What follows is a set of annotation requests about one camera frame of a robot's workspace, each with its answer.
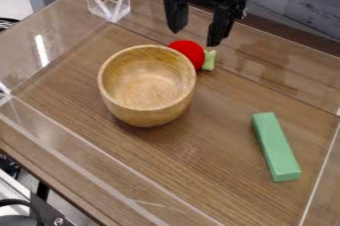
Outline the red plush fruit green leaf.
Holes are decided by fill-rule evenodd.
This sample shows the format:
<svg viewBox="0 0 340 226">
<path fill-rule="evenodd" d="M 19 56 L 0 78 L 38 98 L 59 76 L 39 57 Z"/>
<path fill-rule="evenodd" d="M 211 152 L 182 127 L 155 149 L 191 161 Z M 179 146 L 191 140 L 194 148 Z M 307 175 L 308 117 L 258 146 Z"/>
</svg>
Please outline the red plush fruit green leaf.
<svg viewBox="0 0 340 226">
<path fill-rule="evenodd" d="M 215 68 L 216 50 L 206 50 L 195 41 L 178 40 L 170 43 L 170 47 L 183 53 L 190 59 L 195 69 L 212 71 Z"/>
</svg>

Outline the wooden bowl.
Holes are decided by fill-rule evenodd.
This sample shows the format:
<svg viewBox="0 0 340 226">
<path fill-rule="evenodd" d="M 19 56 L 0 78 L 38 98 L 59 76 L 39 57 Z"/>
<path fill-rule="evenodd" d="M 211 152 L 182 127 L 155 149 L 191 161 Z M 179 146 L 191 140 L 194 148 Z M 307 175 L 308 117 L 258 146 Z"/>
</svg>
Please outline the wooden bowl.
<svg viewBox="0 0 340 226">
<path fill-rule="evenodd" d="M 98 84 L 114 116 L 130 125 L 154 127 L 174 121 L 187 110 L 196 72 L 175 49 L 138 45 L 103 63 Z"/>
</svg>

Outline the green rectangular block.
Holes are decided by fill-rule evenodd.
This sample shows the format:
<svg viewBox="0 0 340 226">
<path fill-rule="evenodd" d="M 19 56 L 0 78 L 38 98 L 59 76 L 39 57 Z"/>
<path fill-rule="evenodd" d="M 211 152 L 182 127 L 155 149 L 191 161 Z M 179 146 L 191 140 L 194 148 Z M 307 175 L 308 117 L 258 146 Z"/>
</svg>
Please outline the green rectangular block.
<svg viewBox="0 0 340 226">
<path fill-rule="evenodd" d="M 275 182 L 298 180 L 302 169 L 275 113 L 251 117 L 255 135 Z"/>
</svg>

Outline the clear acrylic corner bracket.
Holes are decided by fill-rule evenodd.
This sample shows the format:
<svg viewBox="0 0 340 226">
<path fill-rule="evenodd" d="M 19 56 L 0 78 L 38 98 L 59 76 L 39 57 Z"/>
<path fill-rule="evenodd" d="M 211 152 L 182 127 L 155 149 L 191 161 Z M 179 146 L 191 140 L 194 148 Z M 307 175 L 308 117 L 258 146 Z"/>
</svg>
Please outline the clear acrylic corner bracket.
<svg viewBox="0 0 340 226">
<path fill-rule="evenodd" d="M 112 23 L 118 23 L 132 10 L 131 0 L 87 0 L 91 13 Z"/>
</svg>

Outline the clear acrylic tray wall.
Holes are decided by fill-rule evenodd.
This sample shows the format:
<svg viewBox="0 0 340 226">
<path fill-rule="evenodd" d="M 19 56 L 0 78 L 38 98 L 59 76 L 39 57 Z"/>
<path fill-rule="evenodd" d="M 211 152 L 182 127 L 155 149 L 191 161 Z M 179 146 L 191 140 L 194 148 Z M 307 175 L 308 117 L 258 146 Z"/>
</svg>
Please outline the clear acrylic tray wall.
<svg viewBox="0 0 340 226">
<path fill-rule="evenodd" d="M 90 140 L 3 91 L 0 150 L 106 226 L 223 226 Z"/>
</svg>

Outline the black metal bracket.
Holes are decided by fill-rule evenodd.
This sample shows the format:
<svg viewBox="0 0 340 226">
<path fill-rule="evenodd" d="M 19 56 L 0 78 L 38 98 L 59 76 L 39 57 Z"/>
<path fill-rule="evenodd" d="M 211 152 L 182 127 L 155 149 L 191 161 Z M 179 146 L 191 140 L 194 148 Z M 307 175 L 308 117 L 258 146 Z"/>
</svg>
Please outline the black metal bracket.
<svg viewBox="0 0 340 226">
<path fill-rule="evenodd" d="M 35 193 L 31 194 L 31 214 L 39 213 L 44 226 L 78 226 Z"/>
</svg>

